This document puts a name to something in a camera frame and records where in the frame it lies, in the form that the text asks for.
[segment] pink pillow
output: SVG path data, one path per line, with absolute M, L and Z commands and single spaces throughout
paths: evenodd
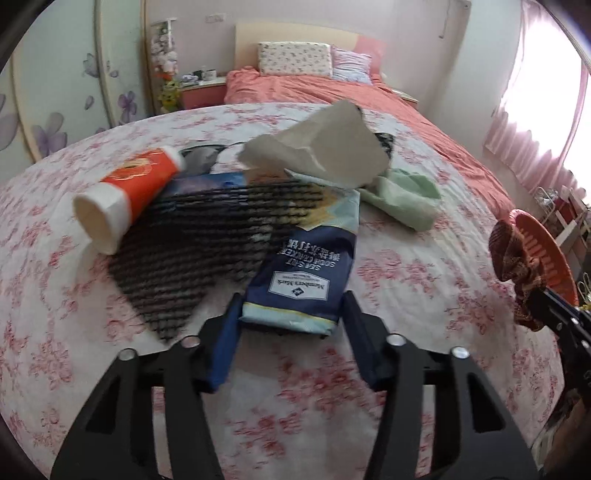
M 369 68 L 369 72 L 371 75 L 379 75 L 380 67 L 382 66 L 382 57 L 386 51 L 385 42 L 360 35 L 357 38 L 357 43 L 355 44 L 353 51 L 355 53 L 365 53 L 366 55 L 370 55 L 371 67 Z
M 342 50 L 332 47 L 333 57 L 333 80 L 342 80 L 344 82 L 358 82 L 371 85 L 369 77 L 369 66 L 371 65 L 371 56 L 354 51 Z

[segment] brown patterned cloth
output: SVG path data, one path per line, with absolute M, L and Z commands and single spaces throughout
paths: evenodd
M 527 308 L 527 299 L 535 288 L 546 287 L 544 266 L 539 258 L 531 258 L 523 246 L 523 236 L 506 220 L 499 220 L 488 240 L 492 266 L 501 281 L 513 280 L 515 284 L 515 323 L 533 332 L 544 327 L 535 320 Z

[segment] screw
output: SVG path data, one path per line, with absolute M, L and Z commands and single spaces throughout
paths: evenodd
M 455 346 L 452 348 L 452 355 L 459 359 L 465 359 L 470 356 L 470 352 L 462 346 Z
M 386 341 L 392 346 L 403 346 L 406 343 L 406 338 L 397 333 L 393 333 L 386 337 Z
M 181 340 L 181 345 L 183 346 L 183 348 L 194 348 L 198 346 L 200 343 L 201 340 L 199 340 L 199 337 L 196 335 L 190 335 Z
M 134 349 L 125 348 L 119 352 L 118 357 L 119 360 L 123 360 L 124 362 L 126 362 L 127 360 L 134 359 L 137 354 L 138 352 L 136 352 Z

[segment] crumpled paper bag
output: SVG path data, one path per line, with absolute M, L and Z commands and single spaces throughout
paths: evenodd
M 389 158 L 359 109 L 340 100 L 275 135 L 248 141 L 239 160 L 249 167 L 282 168 L 355 189 L 389 166 Z

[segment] orange basket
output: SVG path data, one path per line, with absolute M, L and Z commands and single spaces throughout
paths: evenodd
M 512 210 L 509 223 L 515 225 L 524 239 L 524 248 L 533 258 L 539 258 L 544 266 L 546 284 L 571 305 L 579 305 L 573 275 L 562 250 L 548 230 L 523 210 Z

